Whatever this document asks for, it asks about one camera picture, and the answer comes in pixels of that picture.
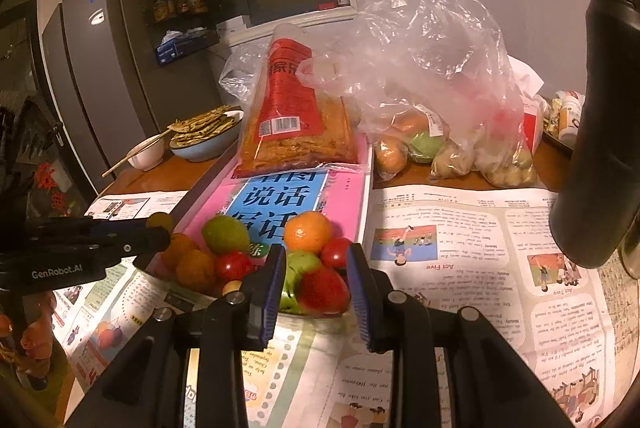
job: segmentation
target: gray refrigerator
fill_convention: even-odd
[[[52,96],[97,191],[136,144],[220,105],[206,49],[158,64],[170,27],[150,24],[146,10],[147,0],[62,0],[42,34]]]

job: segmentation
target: blue bowl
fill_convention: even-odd
[[[172,141],[169,142],[169,147],[174,155],[182,157],[192,163],[199,163],[202,161],[208,161],[215,157],[220,157],[226,149],[231,146],[240,135],[240,123],[244,112],[242,110],[230,110],[225,112],[225,115],[235,117],[237,119],[234,124],[228,130],[222,132],[220,135],[216,135],[210,139],[205,139],[203,142],[194,144],[192,146],[185,146],[184,148],[174,148]]]

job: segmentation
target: bowl of flatbread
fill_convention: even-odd
[[[198,163],[220,157],[240,135],[244,112],[223,105],[168,127],[175,132],[169,141],[178,157]]]

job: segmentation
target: pink book cover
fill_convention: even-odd
[[[313,195],[313,203],[308,206],[308,209],[321,211],[331,220],[335,236],[345,236],[353,241],[362,241],[363,223],[366,218],[370,189],[371,148],[364,135],[358,137],[358,152],[358,158],[363,159],[359,170],[329,169],[316,172],[317,176],[322,179],[321,189],[317,196]],[[228,166],[203,191],[191,210],[185,214],[175,228],[176,232],[182,232],[196,241],[203,251],[208,252],[200,233],[206,221],[217,214],[226,214],[232,205],[237,209],[240,204],[239,202],[234,203],[234,200],[243,191],[243,188],[246,193],[248,185],[264,178],[254,177],[240,181],[233,179],[232,175],[237,163],[237,157],[229,162]],[[281,237],[273,238],[273,243],[281,242]],[[259,248],[260,246],[257,246],[252,254],[259,257],[268,251],[268,249],[260,250]],[[161,258],[156,255],[146,271],[162,277],[166,275],[166,271],[163,269]]]

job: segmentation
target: thermos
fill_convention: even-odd
[[[549,226],[570,260],[594,268],[640,205],[640,14],[632,0],[591,0],[586,24],[586,100]]]

